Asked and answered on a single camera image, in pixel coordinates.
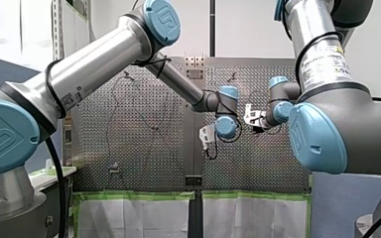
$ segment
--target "vertical pole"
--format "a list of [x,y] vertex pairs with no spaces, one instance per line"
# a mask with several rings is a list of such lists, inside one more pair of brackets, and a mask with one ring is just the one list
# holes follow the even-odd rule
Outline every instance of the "vertical pole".
[[215,57],[215,0],[209,4],[209,56]]

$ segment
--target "silver arm segment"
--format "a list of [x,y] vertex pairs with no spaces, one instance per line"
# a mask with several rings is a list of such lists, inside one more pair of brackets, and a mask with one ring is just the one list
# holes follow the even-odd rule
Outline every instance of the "silver arm segment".
[[157,53],[150,63],[146,65],[146,68],[190,103],[193,111],[215,112],[217,118],[213,126],[215,130],[208,130],[209,132],[215,132],[221,138],[233,138],[238,124],[237,88],[221,86],[218,92],[202,90],[170,60],[166,59],[163,54]]

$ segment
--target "metal pegboard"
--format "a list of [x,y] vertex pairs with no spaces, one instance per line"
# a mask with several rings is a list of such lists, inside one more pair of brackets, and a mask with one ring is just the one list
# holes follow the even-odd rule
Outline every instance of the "metal pegboard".
[[[211,90],[226,84],[237,86],[238,114],[242,116],[249,102],[254,109],[265,109],[269,79],[277,75],[293,79],[293,65],[291,59],[206,59],[205,86]],[[206,124],[213,121],[214,115],[205,116]],[[287,125],[277,130],[252,135],[251,128],[243,125],[237,142],[218,141],[218,158],[203,159],[203,189],[309,192],[309,173],[292,154]]]
[[72,112],[74,189],[184,190],[184,132],[182,99],[127,67]]

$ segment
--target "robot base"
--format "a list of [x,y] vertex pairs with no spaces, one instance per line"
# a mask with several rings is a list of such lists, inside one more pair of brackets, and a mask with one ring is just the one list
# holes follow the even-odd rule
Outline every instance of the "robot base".
[[0,237],[46,238],[46,196],[38,193],[32,206],[0,216]]

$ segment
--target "robotic arm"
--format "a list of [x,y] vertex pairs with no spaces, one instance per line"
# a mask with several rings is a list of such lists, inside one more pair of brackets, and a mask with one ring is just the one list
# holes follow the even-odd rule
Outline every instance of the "robotic arm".
[[245,121],[258,132],[289,122],[294,155],[312,171],[381,175],[381,103],[353,80],[341,44],[364,22],[371,3],[288,1],[284,18],[298,82],[272,78],[269,111],[247,105]]
[[45,72],[24,83],[0,86],[0,237],[7,236],[5,227],[21,224],[16,220],[28,216],[37,220],[38,233],[30,229],[29,222],[22,222],[26,227],[17,227],[17,237],[46,237],[40,229],[45,226],[46,212],[41,207],[46,198],[34,192],[24,164],[57,130],[58,120],[65,118],[69,109],[131,63],[145,66],[194,111],[215,112],[219,137],[234,136],[237,88],[205,92],[158,53],[173,44],[180,32],[179,17],[170,3],[148,0],[122,16],[116,30],[51,63]]

